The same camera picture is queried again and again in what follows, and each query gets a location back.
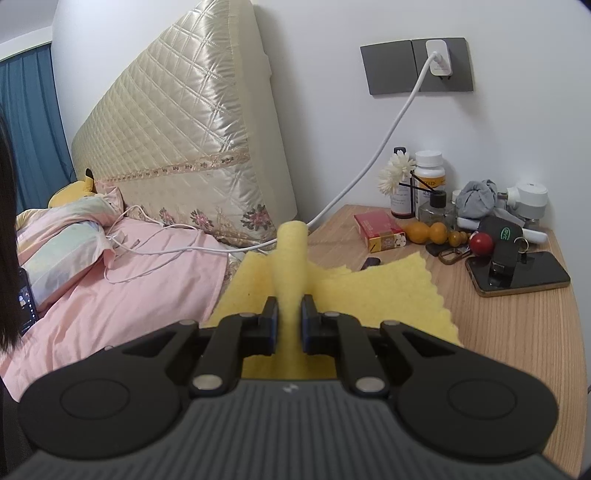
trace bed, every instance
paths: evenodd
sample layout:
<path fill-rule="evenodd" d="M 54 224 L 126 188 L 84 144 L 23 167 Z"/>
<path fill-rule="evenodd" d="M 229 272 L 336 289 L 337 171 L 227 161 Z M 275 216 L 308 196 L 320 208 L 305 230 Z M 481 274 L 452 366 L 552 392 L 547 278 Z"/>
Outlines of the bed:
<path fill-rule="evenodd" d="M 193 229 L 161 231 L 146 248 L 241 247 L 273 238 L 296 217 L 270 75 L 250 2 L 204 0 L 117 78 L 72 145 L 78 178 L 91 169 L 98 192 L 77 202 L 103 199 L 113 212 L 68 216 L 60 210 L 67 204 L 33 215 L 20 235 L 21 265 L 72 225 L 90 222 L 98 240 L 92 265 L 47 297 L 43 318 L 2 357 L 13 399 L 36 378 L 100 349 L 181 319 L 206 322 L 240 262 L 191 251 L 136 278 L 170 256 L 121 256 L 107 233 L 132 248 L 183 223 Z M 132 205 L 162 226 L 133 210 L 108 232 L 113 216 Z"/>

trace headboard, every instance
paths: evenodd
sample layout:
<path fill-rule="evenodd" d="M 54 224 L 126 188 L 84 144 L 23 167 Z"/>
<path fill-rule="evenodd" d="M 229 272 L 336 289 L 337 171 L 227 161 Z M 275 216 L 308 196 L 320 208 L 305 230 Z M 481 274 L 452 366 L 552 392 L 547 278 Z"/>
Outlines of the headboard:
<path fill-rule="evenodd" d="M 233 245 L 293 219 L 271 69 L 249 0 L 204 0 L 117 78 L 76 134 L 78 178 Z"/>

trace smartphone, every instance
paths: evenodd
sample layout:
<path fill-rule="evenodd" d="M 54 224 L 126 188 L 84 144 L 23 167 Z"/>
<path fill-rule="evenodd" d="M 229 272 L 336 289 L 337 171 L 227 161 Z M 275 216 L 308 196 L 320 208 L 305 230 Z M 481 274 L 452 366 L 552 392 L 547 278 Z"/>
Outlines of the smartphone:
<path fill-rule="evenodd" d="M 498 297 L 570 285 L 570 276 L 550 252 L 528 253 L 517 262 L 512 277 L 491 272 L 489 257 L 470 257 L 466 268 L 481 297 Z"/>
<path fill-rule="evenodd" d="M 21 326 L 21 336 L 24 335 L 29 328 L 39 321 L 37 308 L 35 308 L 35 300 L 31 292 L 31 284 L 27 271 L 24 268 L 18 269 L 18 278 L 20 288 L 18 290 L 18 302 L 21 304 L 21 309 L 24 314 L 24 323 Z"/>

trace blue curtain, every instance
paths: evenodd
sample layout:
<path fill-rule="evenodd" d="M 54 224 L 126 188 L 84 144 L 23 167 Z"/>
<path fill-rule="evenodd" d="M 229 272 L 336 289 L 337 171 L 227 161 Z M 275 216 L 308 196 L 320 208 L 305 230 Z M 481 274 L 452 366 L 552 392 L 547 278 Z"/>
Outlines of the blue curtain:
<path fill-rule="evenodd" d="M 53 194 L 70 183 L 74 170 L 49 45 L 0 62 L 0 107 L 14 149 L 18 211 L 47 208 Z"/>

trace car key fob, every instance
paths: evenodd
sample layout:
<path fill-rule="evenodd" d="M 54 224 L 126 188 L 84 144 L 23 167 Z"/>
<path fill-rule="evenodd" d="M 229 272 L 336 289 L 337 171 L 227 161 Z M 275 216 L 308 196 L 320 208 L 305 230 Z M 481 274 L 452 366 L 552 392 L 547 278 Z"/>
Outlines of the car key fob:
<path fill-rule="evenodd" d="M 492 252 L 490 275 L 512 277 L 520 256 L 518 243 L 497 242 Z"/>
<path fill-rule="evenodd" d="M 493 216 L 484 217 L 480 221 L 478 231 L 488 233 L 495 244 L 499 241 L 513 243 L 516 238 L 523 236 L 523 229 L 519 225 Z"/>

